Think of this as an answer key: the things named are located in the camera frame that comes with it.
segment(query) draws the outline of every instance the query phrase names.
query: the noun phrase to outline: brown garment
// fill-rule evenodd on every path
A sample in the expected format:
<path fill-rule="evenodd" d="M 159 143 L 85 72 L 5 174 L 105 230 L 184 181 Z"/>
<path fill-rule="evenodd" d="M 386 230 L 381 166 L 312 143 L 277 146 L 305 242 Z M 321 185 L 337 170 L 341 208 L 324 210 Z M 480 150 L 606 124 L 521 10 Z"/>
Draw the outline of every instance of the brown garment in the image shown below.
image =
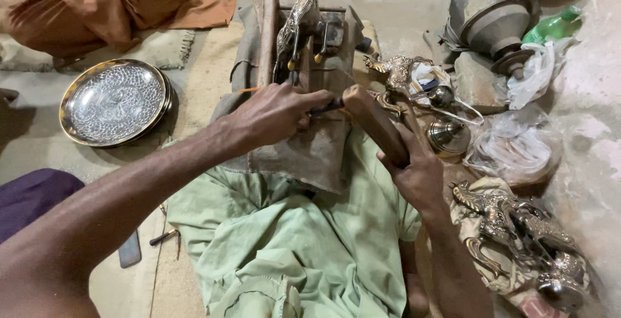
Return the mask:
<path fill-rule="evenodd" d="M 81 56 L 106 44 L 125 52 L 140 43 L 132 27 L 227 26 L 235 0 L 26 0 L 9 14 L 20 44 L 54 57 Z"/>

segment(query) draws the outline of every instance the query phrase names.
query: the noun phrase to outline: silver plate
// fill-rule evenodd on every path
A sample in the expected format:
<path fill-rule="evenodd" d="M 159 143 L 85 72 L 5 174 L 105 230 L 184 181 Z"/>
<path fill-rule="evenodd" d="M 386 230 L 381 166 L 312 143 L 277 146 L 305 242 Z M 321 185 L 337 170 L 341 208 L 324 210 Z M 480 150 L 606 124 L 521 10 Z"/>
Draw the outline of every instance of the silver plate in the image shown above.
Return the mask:
<path fill-rule="evenodd" d="M 73 82 L 60 105 L 60 122 L 76 142 L 118 147 L 159 122 L 170 91 L 157 68 L 139 60 L 110 60 Z"/>

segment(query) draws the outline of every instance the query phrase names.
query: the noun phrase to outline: light green clothing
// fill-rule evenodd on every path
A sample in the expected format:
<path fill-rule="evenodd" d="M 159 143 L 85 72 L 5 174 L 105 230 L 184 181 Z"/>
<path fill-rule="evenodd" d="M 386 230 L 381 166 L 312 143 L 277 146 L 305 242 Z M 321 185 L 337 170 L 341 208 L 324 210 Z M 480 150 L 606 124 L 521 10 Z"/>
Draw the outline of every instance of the light green clothing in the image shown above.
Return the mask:
<path fill-rule="evenodd" d="M 406 289 L 398 240 L 413 242 L 420 218 L 378 150 L 352 130 L 342 195 L 320 191 L 310 200 L 278 175 L 216 167 L 170 197 L 168 222 L 188 246 L 207 312 L 400 317 Z"/>

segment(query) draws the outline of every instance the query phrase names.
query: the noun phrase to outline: hand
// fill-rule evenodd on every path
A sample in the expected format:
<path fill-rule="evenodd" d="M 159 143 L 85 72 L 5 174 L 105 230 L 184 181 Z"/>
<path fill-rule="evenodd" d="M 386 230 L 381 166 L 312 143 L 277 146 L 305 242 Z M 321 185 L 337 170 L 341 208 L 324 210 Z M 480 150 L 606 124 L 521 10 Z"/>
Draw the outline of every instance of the hand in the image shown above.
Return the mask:
<path fill-rule="evenodd" d="M 288 83 L 270 84 L 230 114 L 233 127 L 243 131 L 244 148 L 273 145 L 308 124 L 311 108 L 328 104 L 334 95 L 328 90 L 301 93 Z"/>
<path fill-rule="evenodd" d="M 399 169 L 382 151 L 377 153 L 377 158 L 392 176 L 392 182 L 403 198 L 420 213 L 445 207 L 442 199 L 444 186 L 442 162 L 433 154 L 429 145 L 421 145 L 414 133 L 403 124 L 396 126 L 410 153 L 410 164 L 404 169 Z"/>

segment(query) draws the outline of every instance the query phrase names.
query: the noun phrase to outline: purple clothing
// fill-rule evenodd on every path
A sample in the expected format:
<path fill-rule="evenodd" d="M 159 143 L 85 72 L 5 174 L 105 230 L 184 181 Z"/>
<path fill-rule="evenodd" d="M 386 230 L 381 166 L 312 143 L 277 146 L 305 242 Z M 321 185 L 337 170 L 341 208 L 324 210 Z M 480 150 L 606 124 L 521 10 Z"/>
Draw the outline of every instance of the purple clothing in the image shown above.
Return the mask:
<path fill-rule="evenodd" d="M 0 244 L 84 187 L 60 170 L 29 172 L 0 187 Z"/>

